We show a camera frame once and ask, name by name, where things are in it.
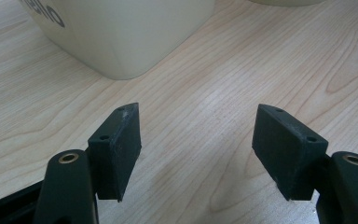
black plastic part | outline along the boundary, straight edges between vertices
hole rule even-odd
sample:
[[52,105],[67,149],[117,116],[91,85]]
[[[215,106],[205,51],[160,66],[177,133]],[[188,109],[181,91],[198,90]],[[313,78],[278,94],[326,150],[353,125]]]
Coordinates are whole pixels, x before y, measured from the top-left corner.
[[259,105],[252,147],[286,200],[310,200],[310,167],[328,142],[280,108]]
[[329,173],[343,213],[343,223],[358,224],[358,154],[336,152]]
[[64,151],[48,162],[34,223],[98,223],[95,203],[86,152]]
[[89,139],[98,198],[122,201],[141,151],[138,104],[116,109]]
[[42,182],[0,199],[0,224],[31,223]]
[[325,155],[324,160],[312,167],[312,176],[310,182],[319,191],[320,196],[316,203],[319,222],[321,224],[342,223],[343,214],[341,205],[338,202],[336,191],[329,169],[331,159]]

screw hole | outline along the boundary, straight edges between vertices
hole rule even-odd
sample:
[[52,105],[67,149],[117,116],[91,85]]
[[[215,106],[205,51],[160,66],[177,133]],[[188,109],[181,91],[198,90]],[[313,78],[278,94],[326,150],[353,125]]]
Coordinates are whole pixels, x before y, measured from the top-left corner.
[[347,161],[349,163],[352,163],[354,165],[358,165],[358,157],[357,156],[347,154],[347,155],[344,155],[343,158],[344,158],[345,161]]
[[102,135],[102,136],[100,137],[100,139],[101,139],[101,140],[106,140],[106,139],[109,139],[109,136],[108,136],[108,135]]
[[79,155],[77,155],[76,153],[67,153],[67,154],[64,154],[63,156],[61,156],[58,159],[58,162],[61,164],[71,163],[71,162],[77,160],[77,158],[79,158]]
[[316,142],[317,141],[317,139],[316,138],[314,138],[314,137],[307,137],[307,141],[309,141],[309,142]]

wooden table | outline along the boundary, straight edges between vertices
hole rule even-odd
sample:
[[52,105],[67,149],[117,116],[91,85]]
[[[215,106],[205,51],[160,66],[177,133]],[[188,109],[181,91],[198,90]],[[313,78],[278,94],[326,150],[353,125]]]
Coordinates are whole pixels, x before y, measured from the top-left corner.
[[102,77],[0,0],[0,198],[87,147],[117,107],[139,102],[143,149],[102,223],[318,223],[287,202],[255,156],[258,104],[281,107],[358,153],[358,1],[269,7],[217,0],[213,16],[146,74]]

light wood surface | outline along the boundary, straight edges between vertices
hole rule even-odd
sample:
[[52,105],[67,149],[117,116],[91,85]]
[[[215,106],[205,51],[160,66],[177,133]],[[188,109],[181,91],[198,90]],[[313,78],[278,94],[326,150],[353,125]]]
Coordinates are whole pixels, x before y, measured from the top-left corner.
[[102,77],[0,0],[0,198],[87,147],[117,107],[139,102],[143,149],[102,223],[318,223],[287,202],[255,156],[258,104],[281,107],[358,153],[358,0],[269,7],[217,0],[213,16],[145,75]]

plastic bin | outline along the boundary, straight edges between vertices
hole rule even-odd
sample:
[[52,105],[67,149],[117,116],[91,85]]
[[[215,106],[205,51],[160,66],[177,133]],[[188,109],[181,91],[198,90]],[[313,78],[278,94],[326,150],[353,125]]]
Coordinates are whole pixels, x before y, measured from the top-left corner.
[[214,0],[20,0],[46,36],[106,77],[138,77],[194,33]]

